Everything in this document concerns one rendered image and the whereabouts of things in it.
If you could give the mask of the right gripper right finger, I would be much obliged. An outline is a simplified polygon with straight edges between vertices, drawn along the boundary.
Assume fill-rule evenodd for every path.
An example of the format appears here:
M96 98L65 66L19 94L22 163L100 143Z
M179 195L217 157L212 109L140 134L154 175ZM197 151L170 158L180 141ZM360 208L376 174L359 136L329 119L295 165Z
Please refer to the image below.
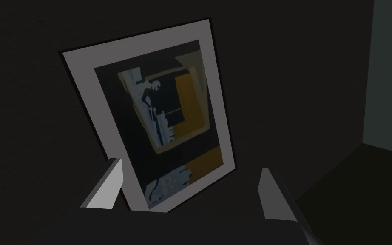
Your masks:
M271 172L268 168L262 169L258 194L266 219L298 221L291 209L289 194L276 172Z

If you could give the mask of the white framed abstract picture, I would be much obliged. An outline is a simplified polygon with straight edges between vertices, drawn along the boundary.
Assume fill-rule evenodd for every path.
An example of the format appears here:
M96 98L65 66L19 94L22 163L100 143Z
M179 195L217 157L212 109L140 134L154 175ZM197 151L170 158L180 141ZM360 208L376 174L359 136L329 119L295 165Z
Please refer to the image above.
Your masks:
M211 18L59 55L130 210L169 212L236 169Z

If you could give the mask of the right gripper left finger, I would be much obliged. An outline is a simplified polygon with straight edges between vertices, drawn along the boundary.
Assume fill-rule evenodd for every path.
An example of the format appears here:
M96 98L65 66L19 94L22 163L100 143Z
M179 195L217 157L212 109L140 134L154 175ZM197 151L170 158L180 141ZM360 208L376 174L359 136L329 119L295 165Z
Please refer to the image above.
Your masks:
M106 168L88 186L80 208L112 209L123 184L122 160L110 158Z

